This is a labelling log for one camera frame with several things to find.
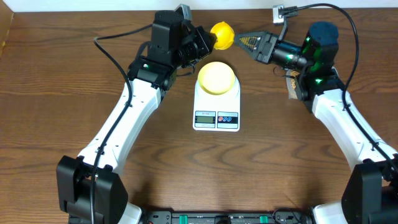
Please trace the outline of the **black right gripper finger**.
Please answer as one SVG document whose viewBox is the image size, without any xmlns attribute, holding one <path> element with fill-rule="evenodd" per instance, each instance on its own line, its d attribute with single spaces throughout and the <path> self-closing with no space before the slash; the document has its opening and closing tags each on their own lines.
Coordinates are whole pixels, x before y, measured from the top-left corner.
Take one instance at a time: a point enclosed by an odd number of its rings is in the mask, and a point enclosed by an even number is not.
<svg viewBox="0 0 398 224">
<path fill-rule="evenodd" d="M 234 43 L 236 45 L 261 45 L 268 34 L 269 32 L 264 30 L 236 34 L 234 37 Z"/>
<path fill-rule="evenodd" d="M 249 56 L 257 61 L 264 60 L 264 41 L 263 40 L 238 40 L 238 46 Z"/>
</svg>

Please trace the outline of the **yellow plastic scoop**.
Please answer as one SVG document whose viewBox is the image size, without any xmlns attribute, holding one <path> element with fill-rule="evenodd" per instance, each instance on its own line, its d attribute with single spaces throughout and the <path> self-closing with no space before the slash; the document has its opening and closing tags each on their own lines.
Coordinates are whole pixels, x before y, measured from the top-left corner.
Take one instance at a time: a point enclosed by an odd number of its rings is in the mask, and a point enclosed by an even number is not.
<svg viewBox="0 0 398 224">
<path fill-rule="evenodd" d="M 232 46 L 235 33 L 228 23 L 224 21 L 219 22 L 211 28 L 210 32 L 216 35 L 216 42 L 214 44 L 216 50 L 226 50 Z"/>
</svg>

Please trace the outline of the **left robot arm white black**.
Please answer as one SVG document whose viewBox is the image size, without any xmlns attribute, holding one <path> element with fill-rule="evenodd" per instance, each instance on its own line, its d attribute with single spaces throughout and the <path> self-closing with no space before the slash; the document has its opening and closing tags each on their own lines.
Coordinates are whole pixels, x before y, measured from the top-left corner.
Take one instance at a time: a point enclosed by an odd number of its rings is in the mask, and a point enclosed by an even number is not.
<svg viewBox="0 0 398 224">
<path fill-rule="evenodd" d="M 193 68 L 216 42 L 214 34 L 192 24 L 184 4 L 157 11 L 149 29 L 150 40 L 121 69 L 123 92 L 100 131 L 77 157 L 63 156 L 57 165 L 60 209 L 70 223 L 142 223 L 142 209 L 129 202 L 121 180 L 129 151 L 178 70 Z"/>
</svg>

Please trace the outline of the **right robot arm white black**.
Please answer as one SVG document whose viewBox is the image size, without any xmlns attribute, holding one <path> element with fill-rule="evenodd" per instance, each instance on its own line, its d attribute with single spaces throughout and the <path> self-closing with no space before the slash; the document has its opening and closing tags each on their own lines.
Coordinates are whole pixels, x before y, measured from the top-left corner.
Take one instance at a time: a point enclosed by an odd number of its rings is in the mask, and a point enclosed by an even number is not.
<svg viewBox="0 0 398 224">
<path fill-rule="evenodd" d="M 312 223 L 397 223 L 397 151 L 355 107 L 334 67 L 338 29 L 313 23 L 301 46 L 267 31 L 238 34 L 234 42 L 254 60 L 287 69 L 292 98 L 302 101 L 343 151 L 351 177 L 340 201 L 312 208 Z"/>
</svg>

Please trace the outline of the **yellow plastic bowl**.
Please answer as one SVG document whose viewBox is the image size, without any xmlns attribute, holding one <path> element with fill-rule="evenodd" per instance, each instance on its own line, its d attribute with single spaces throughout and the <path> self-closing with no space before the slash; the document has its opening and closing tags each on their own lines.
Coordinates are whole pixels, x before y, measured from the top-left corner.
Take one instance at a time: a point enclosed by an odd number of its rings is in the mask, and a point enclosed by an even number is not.
<svg viewBox="0 0 398 224">
<path fill-rule="evenodd" d="M 233 69 L 223 62 L 210 62 L 204 65 L 198 73 L 198 83 L 201 89 L 211 95 L 222 95 L 234 86 Z"/>
</svg>

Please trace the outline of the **white digital kitchen scale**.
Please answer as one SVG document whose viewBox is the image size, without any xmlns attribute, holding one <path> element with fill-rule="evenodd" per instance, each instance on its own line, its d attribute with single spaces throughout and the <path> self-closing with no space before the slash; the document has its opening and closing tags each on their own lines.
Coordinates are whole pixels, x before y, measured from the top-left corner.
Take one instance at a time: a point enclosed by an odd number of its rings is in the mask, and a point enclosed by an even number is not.
<svg viewBox="0 0 398 224">
<path fill-rule="evenodd" d="M 237 77 L 234 85 L 222 95 L 207 93 L 195 84 L 193 124 L 196 131 L 237 132 L 241 123 L 241 86 Z"/>
</svg>

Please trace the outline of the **clear container of soybeans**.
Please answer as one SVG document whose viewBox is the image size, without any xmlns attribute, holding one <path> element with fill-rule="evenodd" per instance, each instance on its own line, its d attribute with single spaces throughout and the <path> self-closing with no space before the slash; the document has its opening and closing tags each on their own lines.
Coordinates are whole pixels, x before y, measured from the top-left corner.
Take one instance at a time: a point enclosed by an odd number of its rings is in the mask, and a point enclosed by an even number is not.
<svg viewBox="0 0 398 224">
<path fill-rule="evenodd" d="M 335 67 L 318 75 L 307 75 L 299 81 L 299 72 L 288 70 L 286 83 L 289 98 L 304 102 L 313 102 L 316 96 L 324 95 L 328 91 L 335 91 L 339 94 L 343 91 L 343 84 Z"/>
</svg>

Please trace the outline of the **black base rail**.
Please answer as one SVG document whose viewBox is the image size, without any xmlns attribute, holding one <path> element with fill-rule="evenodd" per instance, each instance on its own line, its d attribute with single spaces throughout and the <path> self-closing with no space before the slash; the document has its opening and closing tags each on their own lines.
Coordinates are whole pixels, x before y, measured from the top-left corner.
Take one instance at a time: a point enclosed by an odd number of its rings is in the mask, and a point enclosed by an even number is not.
<svg viewBox="0 0 398 224">
<path fill-rule="evenodd" d="M 269 213 L 177 213 L 153 211 L 138 220 L 123 216 L 120 223 L 137 224 L 312 224 L 311 215 L 287 209 Z"/>
</svg>

